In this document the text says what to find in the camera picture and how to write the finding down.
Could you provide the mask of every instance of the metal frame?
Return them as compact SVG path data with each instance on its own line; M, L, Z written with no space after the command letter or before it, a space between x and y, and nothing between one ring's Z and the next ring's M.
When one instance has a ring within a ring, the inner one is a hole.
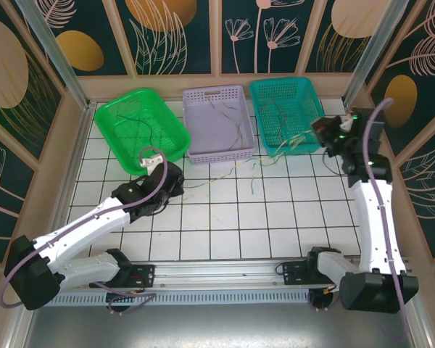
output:
M54 66L58 70L66 86L73 94L76 102L84 109L87 109L88 98L86 97L82 86L79 84L78 78L74 73L70 63L66 60L55 39L49 26L46 24L45 19L34 1L29 0L15 0L20 8L23 17L28 21L29 26L37 36L41 45L49 55Z
M343 93L342 99L347 109L352 106L356 95L359 93L361 87L363 87L365 79L393 33L399 16L406 10L408 2L409 0L390 1L385 15L382 17L375 33L370 37L368 45L360 61L357 63L353 76Z

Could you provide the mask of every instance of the cable connector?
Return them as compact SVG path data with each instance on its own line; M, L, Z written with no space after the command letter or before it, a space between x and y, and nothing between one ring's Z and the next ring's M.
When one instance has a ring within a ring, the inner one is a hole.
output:
M156 154L150 158L142 158L140 161L140 166L146 168L148 175L151 175L159 163L162 163L162 156L160 154Z

